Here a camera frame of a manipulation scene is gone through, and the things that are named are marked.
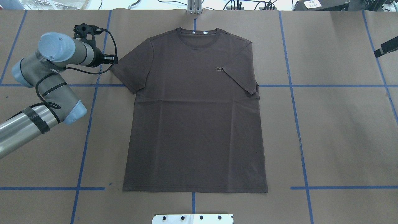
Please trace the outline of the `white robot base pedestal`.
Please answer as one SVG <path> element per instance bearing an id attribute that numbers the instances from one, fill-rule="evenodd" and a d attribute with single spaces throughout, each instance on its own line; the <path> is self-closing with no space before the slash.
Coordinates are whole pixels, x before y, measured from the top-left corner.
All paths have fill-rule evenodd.
<path id="1" fill-rule="evenodd" d="M 159 214 L 152 224 L 233 224 L 232 214 Z"/>

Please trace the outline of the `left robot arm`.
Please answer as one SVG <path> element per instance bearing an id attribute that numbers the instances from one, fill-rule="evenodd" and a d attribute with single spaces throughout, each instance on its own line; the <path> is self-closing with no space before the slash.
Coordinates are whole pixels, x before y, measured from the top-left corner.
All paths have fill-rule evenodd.
<path id="1" fill-rule="evenodd" d="M 14 79 L 34 88 L 39 103 L 22 109 L 1 124 L 1 158 L 50 131 L 54 126 L 70 125 L 87 114 L 81 99 L 62 78 L 68 65 L 95 68 L 117 64 L 118 54 L 107 55 L 95 45 L 95 39 L 71 38 L 66 34 L 47 32 L 38 49 L 22 58 L 12 68 Z"/>

